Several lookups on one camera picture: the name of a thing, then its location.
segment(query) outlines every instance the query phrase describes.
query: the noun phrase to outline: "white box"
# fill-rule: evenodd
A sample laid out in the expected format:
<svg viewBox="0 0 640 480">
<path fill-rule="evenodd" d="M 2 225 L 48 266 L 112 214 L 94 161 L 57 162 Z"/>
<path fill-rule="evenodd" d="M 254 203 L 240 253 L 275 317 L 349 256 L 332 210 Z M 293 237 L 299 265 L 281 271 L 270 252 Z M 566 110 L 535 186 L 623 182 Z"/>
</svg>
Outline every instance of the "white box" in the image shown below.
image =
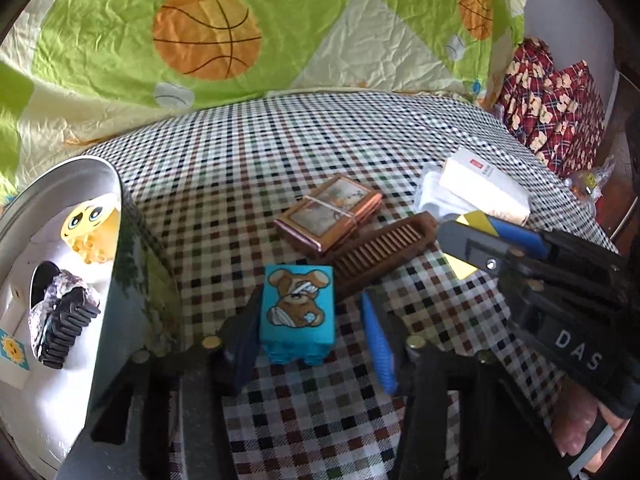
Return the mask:
<svg viewBox="0 0 640 480">
<path fill-rule="evenodd" d="M 4 330 L 9 335 L 14 335 L 18 330 L 18 325 L 27 312 L 26 298 L 17 288 L 4 282 L 0 288 L 0 330 Z"/>
<path fill-rule="evenodd" d="M 487 215 L 524 225 L 529 192 L 474 152 L 459 148 L 442 170 L 440 185 Z"/>
<path fill-rule="evenodd" d="M 0 381 L 21 390 L 28 378 L 26 348 L 7 332 L 0 330 Z"/>
</svg>

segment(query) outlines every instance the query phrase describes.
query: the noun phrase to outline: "basketball print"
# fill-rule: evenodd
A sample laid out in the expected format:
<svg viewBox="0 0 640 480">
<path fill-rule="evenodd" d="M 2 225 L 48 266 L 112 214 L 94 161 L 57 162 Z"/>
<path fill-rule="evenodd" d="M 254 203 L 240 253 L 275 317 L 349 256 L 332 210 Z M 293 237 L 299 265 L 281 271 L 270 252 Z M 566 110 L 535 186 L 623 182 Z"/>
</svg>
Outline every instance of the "basketball print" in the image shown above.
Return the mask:
<svg viewBox="0 0 640 480">
<path fill-rule="evenodd" d="M 168 66 L 209 81 L 249 70 L 262 45 L 257 20 L 242 0 L 167 0 L 154 17 L 153 38 Z"/>
<path fill-rule="evenodd" d="M 494 26 L 492 0 L 458 0 L 462 24 L 475 40 L 486 40 Z"/>
</svg>

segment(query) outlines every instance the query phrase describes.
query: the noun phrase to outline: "yellow sponge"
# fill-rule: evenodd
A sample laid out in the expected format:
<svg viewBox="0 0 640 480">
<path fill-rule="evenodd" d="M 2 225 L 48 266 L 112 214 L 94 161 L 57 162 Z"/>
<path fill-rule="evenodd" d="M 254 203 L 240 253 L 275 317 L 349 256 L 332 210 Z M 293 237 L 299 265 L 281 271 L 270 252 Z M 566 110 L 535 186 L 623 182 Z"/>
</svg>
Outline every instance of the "yellow sponge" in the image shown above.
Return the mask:
<svg viewBox="0 0 640 480">
<path fill-rule="evenodd" d="M 494 229 L 494 226 L 491 225 L 491 222 L 489 222 L 489 219 L 482 211 L 472 211 L 471 213 L 460 215 L 456 219 L 456 222 L 468 225 L 493 236 L 498 235 L 498 233 Z M 447 260 L 447 263 L 449 263 L 451 270 L 453 270 L 453 273 L 459 280 L 468 278 L 471 274 L 478 270 L 477 267 L 454 258 L 453 256 L 450 256 L 450 254 L 445 254 L 444 257 Z"/>
</svg>

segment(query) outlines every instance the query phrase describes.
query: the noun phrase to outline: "string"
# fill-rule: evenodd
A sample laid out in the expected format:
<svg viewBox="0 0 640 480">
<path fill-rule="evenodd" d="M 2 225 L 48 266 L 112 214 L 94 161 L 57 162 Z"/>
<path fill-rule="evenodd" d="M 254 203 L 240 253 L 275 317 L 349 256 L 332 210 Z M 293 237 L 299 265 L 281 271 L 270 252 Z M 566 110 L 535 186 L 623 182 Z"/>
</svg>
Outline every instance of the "string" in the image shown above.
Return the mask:
<svg viewBox="0 0 640 480">
<path fill-rule="evenodd" d="M 307 198 L 309 200 L 311 200 L 312 202 L 316 202 L 317 204 L 323 205 L 325 207 L 328 207 L 329 209 L 340 213 L 343 216 L 346 216 L 347 218 L 350 218 L 351 221 L 353 222 L 353 224 L 357 227 L 358 226 L 358 222 L 356 220 L 356 216 L 351 212 L 351 211 L 345 211 L 344 209 L 340 209 L 339 207 L 336 207 L 333 204 L 329 204 L 327 202 L 324 202 L 323 200 L 320 200 L 319 198 L 316 198 L 315 196 L 310 196 L 310 195 L 305 195 L 303 196 L 303 199 Z"/>
</svg>

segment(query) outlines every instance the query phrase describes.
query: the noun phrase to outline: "checkered tablecloth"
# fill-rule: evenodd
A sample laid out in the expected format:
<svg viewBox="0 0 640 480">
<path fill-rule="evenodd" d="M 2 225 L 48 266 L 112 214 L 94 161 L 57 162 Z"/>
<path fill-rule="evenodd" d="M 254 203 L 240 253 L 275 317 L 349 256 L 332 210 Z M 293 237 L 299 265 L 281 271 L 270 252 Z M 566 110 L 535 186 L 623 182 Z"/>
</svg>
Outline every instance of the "checkered tablecloth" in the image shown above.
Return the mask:
<svg viewBox="0 0 640 480">
<path fill-rule="evenodd" d="M 116 166 L 168 248 L 188 344 L 246 303 L 265 264 L 303 262 L 273 228 L 297 198 L 344 173 L 384 194 L 383 208 L 364 227 L 375 229 L 407 216 L 424 163 L 442 163 L 458 146 L 529 190 L 530 226 L 612 247 L 571 192 L 496 119 L 446 98 L 372 92 L 268 98 L 140 128 L 90 153 Z M 549 423 L 561 374 L 505 329 L 509 310 L 494 280 L 476 272 L 459 281 L 433 251 L 386 276 L 379 288 L 411 332 L 441 349 L 495 352 Z M 376 381 L 354 298 L 336 306 L 336 331 L 323 366 L 270 366 L 261 355 L 254 380 L 226 402 L 241 478 L 386 478 L 403 403 Z M 455 475 L 456 402 L 449 421 L 448 474 Z"/>
</svg>

